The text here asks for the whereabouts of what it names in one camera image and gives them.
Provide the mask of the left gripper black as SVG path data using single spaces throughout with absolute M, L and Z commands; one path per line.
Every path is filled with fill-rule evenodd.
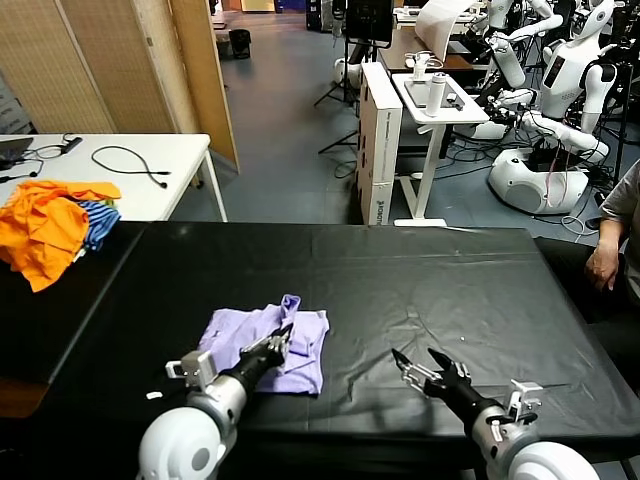
M 283 364 L 290 349 L 293 327 L 293 323 L 284 325 L 242 348 L 240 371 L 246 381 L 259 381 L 269 369 Z

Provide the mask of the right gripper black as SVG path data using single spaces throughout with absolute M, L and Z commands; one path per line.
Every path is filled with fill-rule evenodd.
M 450 408 L 455 405 L 471 406 L 482 400 L 482 396 L 473 388 L 471 375 L 464 363 L 457 362 L 447 354 L 431 347 L 428 352 L 440 367 L 439 378 L 431 380 L 431 373 L 425 367 L 413 363 L 399 350 L 391 353 L 402 380 L 412 389 L 433 398 L 443 400 Z

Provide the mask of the person's bare hand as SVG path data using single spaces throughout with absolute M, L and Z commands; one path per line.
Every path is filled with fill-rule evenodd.
M 585 265 L 585 274 L 598 290 L 612 290 L 619 269 L 619 250 L 616 243 L 599 241 Z

